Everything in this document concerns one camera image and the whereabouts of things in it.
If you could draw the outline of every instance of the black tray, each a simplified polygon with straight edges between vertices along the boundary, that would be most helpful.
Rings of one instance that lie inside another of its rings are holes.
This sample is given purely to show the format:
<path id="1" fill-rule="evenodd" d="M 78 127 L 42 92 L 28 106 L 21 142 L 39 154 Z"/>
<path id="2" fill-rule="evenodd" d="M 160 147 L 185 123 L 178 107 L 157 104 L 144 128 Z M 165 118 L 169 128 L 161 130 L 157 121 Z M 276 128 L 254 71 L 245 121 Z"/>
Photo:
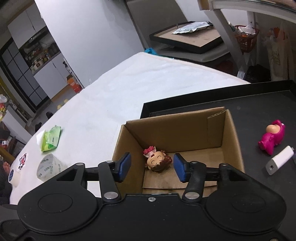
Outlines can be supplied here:
<path id="1" fill-rule="evenodd" d="M 186 24 L 186 23 L 190 24 L 190 23 L 194 23 L 194 21 L 179 23 L 178 25 L 182 25 L 182 24 Z M 174 26 L 175 25 L 172 25 L 170 27 L 164 28 L 164 29 L 162 29 L 160 31 L 157 31 L 155 33 L 150 34 L 149 35 L 150 40 L 156 41 L 156 42 L 159 42 L 159 43 L 163 43 L 163 44 L 172 45 L 172 46 L 175 46 L 175 47 L 179 47 L 179 48 L 188 50 L 188 51 L 193 52 L 193 53 L 198 53 L 198 54 L 205 53 L 205 52 L 217 47 L 218 45 L 220 45 L 223 42 L 222 38 L 219 37 L 219 38 L 216 38 L 213 41 L 205 44 L 202 47 L 197 47 L 197 46 L 194 46 L 194 45 L 191 45 L 191 44 L 187 44 L 187 43 L 183 43 L 183 42 L 179 42 L 179 41 L 175 41 L 175 40 L 171 40 L 171 39 L 160 38 L 160 37 L 155 36 L 156 34 L 159 34 L 159 33 L 163 32 L 163 31 L 165 31 L 167 29 L 170 29 L 170 28 L 174 27 Z"/>
<path id="2" fill-rule="evenodd" d="M 271 156 L 257 144 L 266 126 L 280 119 L 286 125 L 286 133 L 273 156 L 287 145 L 296 148 L 296 84 L 293 81 L 238 85 L 148 102 L 143 105 L 141 118 L 221 106 L 231 112 L 246 173 L 285 199 L 287 213 L 279 231 L 296 240 L 296 165 L 289 160 L 269 176 L 265 165 Z"/>

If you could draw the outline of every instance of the white bag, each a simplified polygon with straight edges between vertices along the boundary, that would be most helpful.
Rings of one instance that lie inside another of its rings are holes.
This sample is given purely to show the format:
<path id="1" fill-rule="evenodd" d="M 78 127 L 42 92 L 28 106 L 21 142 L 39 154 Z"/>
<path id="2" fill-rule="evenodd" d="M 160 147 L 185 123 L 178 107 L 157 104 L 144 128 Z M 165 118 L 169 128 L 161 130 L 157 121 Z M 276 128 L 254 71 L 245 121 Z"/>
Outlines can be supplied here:
<path id="1" fill-rule="evenodd" d="M 276 39 L 271 36 L 265 41 L 270 66 L 271 80 L 293 80 L 294 64 L 290 36 L 284 23 L 281 23 Z"/>

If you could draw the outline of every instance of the orange box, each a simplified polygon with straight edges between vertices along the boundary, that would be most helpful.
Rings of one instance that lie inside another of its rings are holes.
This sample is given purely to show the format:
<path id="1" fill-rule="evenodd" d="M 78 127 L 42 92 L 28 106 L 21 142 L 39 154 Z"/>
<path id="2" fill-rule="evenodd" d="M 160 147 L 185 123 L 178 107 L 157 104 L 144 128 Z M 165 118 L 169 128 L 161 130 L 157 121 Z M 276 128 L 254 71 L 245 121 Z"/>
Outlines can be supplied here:
<path id="1" fill-rule="evenodd" d="M 72 87 L 75 93 L 79 93 L 82 90 L 82 87 L 75 82 L 71 74 L 67 76 L 67 83 Z"/>

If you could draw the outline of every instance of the plastic bag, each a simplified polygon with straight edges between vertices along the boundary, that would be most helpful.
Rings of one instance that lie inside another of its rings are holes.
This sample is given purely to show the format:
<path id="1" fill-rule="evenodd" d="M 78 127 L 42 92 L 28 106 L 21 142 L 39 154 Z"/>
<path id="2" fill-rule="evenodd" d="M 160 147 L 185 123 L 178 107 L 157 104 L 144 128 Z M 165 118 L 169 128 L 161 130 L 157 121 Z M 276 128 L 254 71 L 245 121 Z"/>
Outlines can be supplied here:
<path id="1" fill-rule="evenodd" d="M 196 30 L 205 29 L 209 26 L 212 26 L 212 23 L 206 22 L 194 22 L 187 24 L 182 28 L 178 28 L 176 31 L 172 32 L 172 34 L 185 34 L 185 33 L 193 33 Z"/>
<path id="2" fill-rule="evenodd" d="M 281 23 L 277 38 L 270 36 L 265 41 L 270 66 L 271 80 L 293 80 L 294 64 L 290 36 L 284 23 Z"/>
<path id="3" fill-rule="evenodd" d="M 0 94 L 0 103 L 6 103 L 6 102 L 7 102 L 7 98 L 3 94 Z"/>
<path id="4" fill-rule="evenodd" d="M 60 126 L 54 126 L 50 131 L 45 131 L 43 135 L 41 151 L 54 150 L 59 143 L 59 135 L 61 133 Z"/>

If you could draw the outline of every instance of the white tablecloth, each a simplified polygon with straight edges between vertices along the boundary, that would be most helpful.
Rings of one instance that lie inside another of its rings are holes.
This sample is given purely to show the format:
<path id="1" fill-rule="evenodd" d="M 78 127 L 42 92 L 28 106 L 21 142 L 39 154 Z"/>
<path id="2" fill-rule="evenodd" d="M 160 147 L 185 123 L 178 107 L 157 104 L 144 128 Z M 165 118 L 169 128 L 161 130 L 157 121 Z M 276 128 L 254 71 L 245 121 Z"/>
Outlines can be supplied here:
<path id="1" fill-rule="evenodd" d="M 248 82 L 198 64 L 138 53 L 123 61 L 82 90 L 57 111 L 37 132 L 62 127 L 59 145 L 52 153 L 68 167 L 84 162 L 95 167 L 110 160 L 122 124 L 139 119 L 143 103 L 172 96 Z M 13 187 L 10 203 L 42 184 L 36 176 L 43 154 L 30 139 L 12 164 L 27 153 L 19 185 Z M 88 190 L 100 197 L 99 183 L 89 182 Z"/>

